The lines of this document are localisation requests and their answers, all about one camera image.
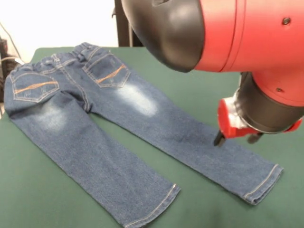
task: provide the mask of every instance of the jeans leg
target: jeans leg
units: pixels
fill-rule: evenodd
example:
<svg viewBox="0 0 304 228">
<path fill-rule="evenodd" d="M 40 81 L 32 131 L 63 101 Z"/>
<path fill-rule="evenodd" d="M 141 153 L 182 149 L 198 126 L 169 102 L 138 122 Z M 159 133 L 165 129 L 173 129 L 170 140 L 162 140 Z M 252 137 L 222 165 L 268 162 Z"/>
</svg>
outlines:
<svg viewBox="0 0 304 228">
<path fill-rule="evenodd" d="M 173 202 L 180 188 L 103 132 L 73 96 L 34 104 L 14 100 L 6 86 L 12 122 L 119 224 L 142 227 Z"/>
<path fill-rule="evenodd" d="M 102 88 L 102 96 L 109 104 L 107 108 L 100 96 L 91 95 L 95 100 L 92 112 L 139 136 L 250 204 L 258 204 L 267 195 L 282 167 L 233 140 L 221 148 L 214 147 L 215 129 L 182 111 L 163 92 L 129 70 L 131 74 L 122 88 Z"/>
</svg>

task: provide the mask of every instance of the white wall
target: white wall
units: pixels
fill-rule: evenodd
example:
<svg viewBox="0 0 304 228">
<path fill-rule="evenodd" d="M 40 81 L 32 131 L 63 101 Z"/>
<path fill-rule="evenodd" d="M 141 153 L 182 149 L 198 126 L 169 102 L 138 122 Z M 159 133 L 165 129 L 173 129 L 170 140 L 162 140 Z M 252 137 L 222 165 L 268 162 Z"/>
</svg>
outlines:
<svg viewBox="0 0 304 228">
<path fill-rule="evenodd" d="M 1 8 L 0 22 L 24 62 L 41 47 L 118 46 L 114 0 L 4 0 Z M 0 36 L 9 40 L 1 28 Z M 10 42 L 9 53 L 17 54 Z"/>
</svg>

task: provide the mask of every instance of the denim jeans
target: denim jeans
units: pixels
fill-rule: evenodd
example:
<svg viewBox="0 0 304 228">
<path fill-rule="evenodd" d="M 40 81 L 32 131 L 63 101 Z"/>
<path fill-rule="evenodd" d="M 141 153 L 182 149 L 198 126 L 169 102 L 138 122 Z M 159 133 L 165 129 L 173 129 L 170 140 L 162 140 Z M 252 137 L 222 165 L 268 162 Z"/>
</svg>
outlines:
<svg viewBox="0 0 304 228">
<path fill-rule="evenodd" d="M 11 72 L 5 109 L 125 228 L 154 220 L 180 188 L 107 135 L 88 113 L 132 132 L 253 205 L 283 171 L 233 141 L 214 147 L 216 129 L 179 109 L 109 50 L 88 43 Z"/>
</svg>

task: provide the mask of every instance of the black cable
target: black cable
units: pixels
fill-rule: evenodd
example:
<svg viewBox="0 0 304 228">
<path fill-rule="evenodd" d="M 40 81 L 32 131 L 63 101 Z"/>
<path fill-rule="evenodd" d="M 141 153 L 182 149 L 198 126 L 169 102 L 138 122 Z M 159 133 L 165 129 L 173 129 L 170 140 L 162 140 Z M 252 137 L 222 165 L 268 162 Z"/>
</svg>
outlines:
<svg viewBox="0 0 304 228">
<path fill-rule="evenodd" d="M 11 43 L 13 44 L 13 46 L 14 46 L 14 48 L 15 48 L 17 54 L 18 54 L 18 57 L 21 59 L 21 56 L 20 56 L 20 54 L 19 54 L 19 52 L 18 52 L 18 49 L 16 48 L 16 45 L 15 45 L 13 39 L 11 38 L 11 36 L 10 36 L 10 34 L 7 32 L 7 30 L 4 28 L 4 26 L 1 24 L 1 22 L 0 22 L 0 27 L 2 27 L 2 29 L 5 31 L 5 33 L 9 36 L 9 39 L 11 40 Z"/>
</svg>

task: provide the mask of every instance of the jeans back pocket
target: jeans back pocket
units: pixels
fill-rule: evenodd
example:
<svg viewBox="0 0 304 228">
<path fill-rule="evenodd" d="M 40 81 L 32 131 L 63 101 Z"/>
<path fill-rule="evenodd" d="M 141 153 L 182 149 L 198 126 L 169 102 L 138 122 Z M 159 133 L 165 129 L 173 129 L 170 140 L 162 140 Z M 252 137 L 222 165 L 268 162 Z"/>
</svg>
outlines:
<svg viewBox="0 0 304 228">
<path fill-rule="evenodd" d="M 58 82 L 50 76 L 24 73 L 12 78 L 14 100 L 40 102 L 59 89 Z"/>
<path fill-rule="evenodd" d="M 123 87 L 130 70 L 110 51 L 96 51 L 83 67 L 85 73 L 102 87 Z"/>
</svg>

